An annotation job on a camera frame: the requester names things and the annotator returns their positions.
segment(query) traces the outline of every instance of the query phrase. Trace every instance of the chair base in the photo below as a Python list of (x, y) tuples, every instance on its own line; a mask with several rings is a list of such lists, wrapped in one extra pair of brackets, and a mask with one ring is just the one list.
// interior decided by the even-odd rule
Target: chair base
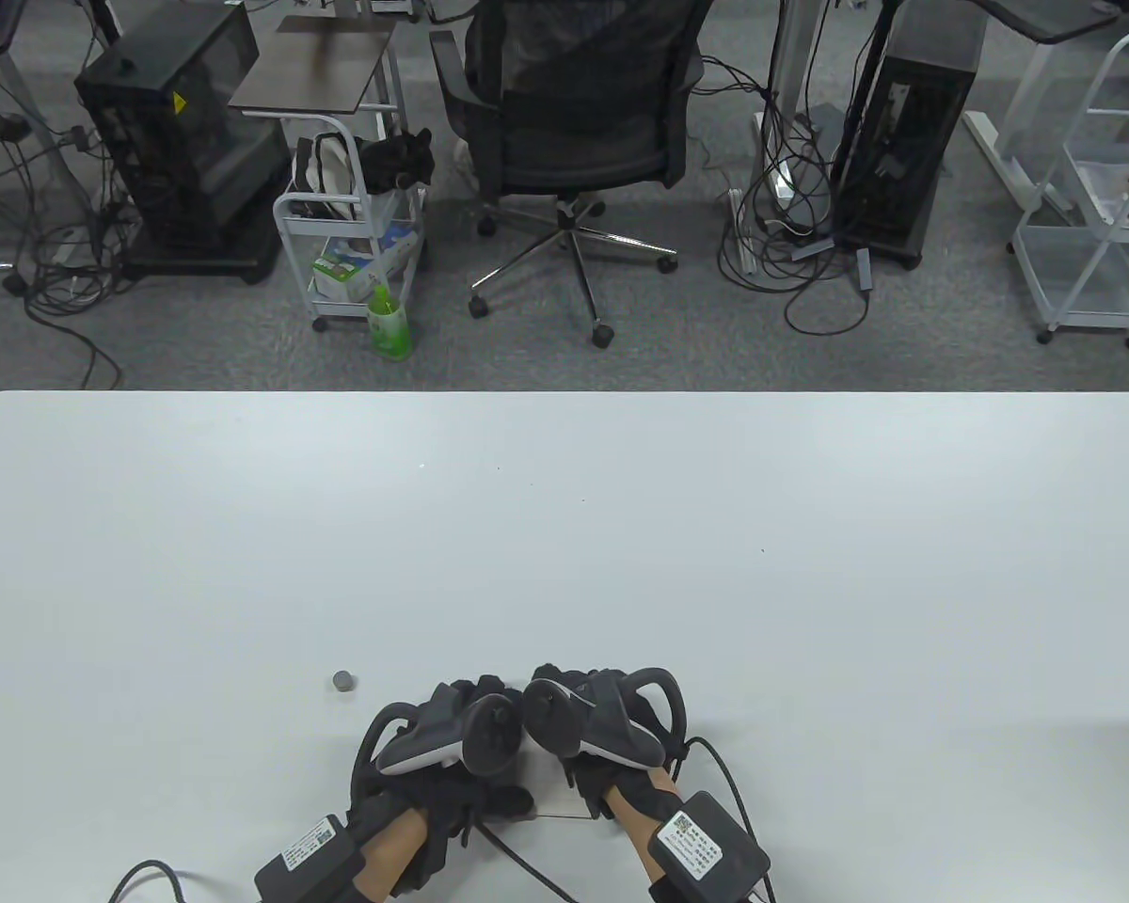
[(539, 237), (536, 240), (518, 252), (516, 256), (508, 260), (504, 265), (497, 268), (492, 272), (483, 275), (476, 282), (471, 284), (471, 300), (469, 301), (469, 313), (474, 319), (480, 319), (489, 314), (489, 305), (485, 298), (479, 296), (479, 290), (483, 286), (493, 282), (493, 280), (500, 279), (516, 270), (518, 265), (525, 263), (540, 251), (549, 248), (549, 246), (560, 244), (568, 248), (572, 253), (572, 265), (577, 270), (578, 282), (581, 283), (581, 291), (585, 293), (585, 304), (589, 309), (589, 318), (594, 323), (594, 331), (589, 336), (589, 340), (594, 342), (595, 348), (609, 348), (613, 337), (615, 336), (615, 331), (606, 323), (602, 322), (602, 317), (598, 314), (598, 307), (594, 298), (594, 288), (590, 287), (590, 277), (585, 271), (585, 256), (581, 254), (581, 240), (597, 242), (599, 245), (616, 246), (616, 248), (622, 248), (624, 251), (633, 251), (642, 254), (653, 254), (656, 257), (656, 268), (663, 274), (672, 274), (677, 269), (677, 252), (673, 248), (664, 248), (660, 245), (649, 245), (647, 242), (638, 240), (638, 238), (629, 238), (623, 235), (615, 235), (614, 233), (604, 233), (599, 228), (584, 227), (581, 220), (586, 217), (599, 216), (602, 211), (606, 210), (606, 205), (603, 205), (602, 201), (587, 202), (581, 205), (577, 200), (557, 200), (555, 202), (555, 222), (548, 219), (546, 217), (537, 217), (532, 213), (523, 213), (523, 211), (508, 211), (499, 210), (496, 207), (487, 207), (485, 217), (483, 217), (482, 225), (485, 228), (479, 228), (478, 231), (482, 235), (492, 235), (496, 228), (495, 219), (517, 219), (526, 220), (531, 223), (542, 223), (548, 225), (548, 227), (553, 227), (553, 231)]

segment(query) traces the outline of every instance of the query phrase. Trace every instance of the battery pack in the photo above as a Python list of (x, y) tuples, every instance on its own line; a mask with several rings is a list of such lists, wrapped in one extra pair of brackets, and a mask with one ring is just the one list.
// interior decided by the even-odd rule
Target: battery pack
[(647, 852), (688, 903), (739, 903), (770, 870), (770, 857), (706, 791), (654, 832)]
[(359, 847), (333, 815), (306, 831), (255, 876), (261, 903), (359, 900), (351, 878), (364, 870)]

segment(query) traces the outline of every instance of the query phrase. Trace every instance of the pc case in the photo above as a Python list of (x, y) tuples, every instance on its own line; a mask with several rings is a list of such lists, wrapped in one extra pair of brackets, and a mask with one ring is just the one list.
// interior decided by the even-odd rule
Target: pc case
[(844, 244), (909, 269), (920, 263), (942, 158), (986, 29), (987, 12), (969, 0), (908, 0), (900, 9), (844, 165), (837, 213)]
[(166, 2), (76, 79), (142, 217), (130, 279), (271, 271), (289, 147), (275, 121), (228, 107), (257, 56), (245, 6)]

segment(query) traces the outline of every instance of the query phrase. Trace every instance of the bag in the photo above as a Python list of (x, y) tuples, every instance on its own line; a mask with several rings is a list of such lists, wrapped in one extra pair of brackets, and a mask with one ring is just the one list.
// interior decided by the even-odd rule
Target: bag
[[(355, 139), (359, 169), (368, 194), (387, 194), (393, 190), (413, 189), (431, 183), (435, 156), (431, 155), (431, 130), (418, 134), (399, 132), (383, 141)], [(339, 132), (322, 132), (314, 138), (299, 138), (292, 156), (292, 184), (298, 192), (320, 194), (355, 194), (355, 176), (347, 142)], [(303, 216), (316, 219), (359, 219), (353, 203), (312, 201)]]

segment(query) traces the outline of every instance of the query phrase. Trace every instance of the black glove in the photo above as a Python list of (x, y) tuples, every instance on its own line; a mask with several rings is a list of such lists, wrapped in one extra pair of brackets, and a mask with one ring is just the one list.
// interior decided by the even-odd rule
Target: black glove
[[(495, 676), (483, 676), (475, 684), (457, 680), (452, 686), (458, 690), (465, 705), (489, 693), (501, 693), (516, 704), (522, 719), (523, 694)], [(397, 728), (397, 734), (409, 729)], [(534, 807), (531, 794), (513, 782), (513, 774), (478, 778), (456, 762), (447, 769), (435, 764), (406, 774), (387, 775), (366, 756), (361, 759), (351, 775), (348, 810), (348, 831), (360, 843), (380, 833), (408, 809), (426, 812), (426, 843), (397, 879), (393, 895), (421, 889), (432, 874), (439, 873), (447, 860), (449, 839), (463, 834), (462, 845), (466, 847), (469, 832), (478, 822), (530, 816)], [(379, 822), (384, 824), (378, 829)]]
[[(561, 686), (567, 686), (574, 692), (586, 683), (589, 675), (580, 670), (560, 670), (555, 665), (543, 665), (535, 668), (534, 678), (548, 678), (555, 681)], [(623, 700), (628, 709), (628, 717), (640, 727), (646, 727), (664, 746), (666, 760), (664, 769), (668, 769), (674, 761), (685, 757), (685, 747), (680, 744), (675, 736), (672, 736), (666, 727), (656, 717), (653, 705), (639, 693), (633, 693), (629, 700)], [(654, 787), (647, 771), (629, 769), (628, 765), (618, 764), (609, 759), (581, 753), (571, 759), (561, 759), (564, 766), (564, 777), (568, 779), (570, 788), (577, 788), (581, 799), (585, 799), (586, 807), (589, 808), (589, 817), (603, 816), (613, 818), (611, 807), (606, 801), (607, 791), (611, 788), (619, 788), (623, 799), (628, 800), (632, 808), (658, 822), (666, 822), (677, 809), (681, 808), (681, 799), (676, 794), (667, 790), (658, 790)]]

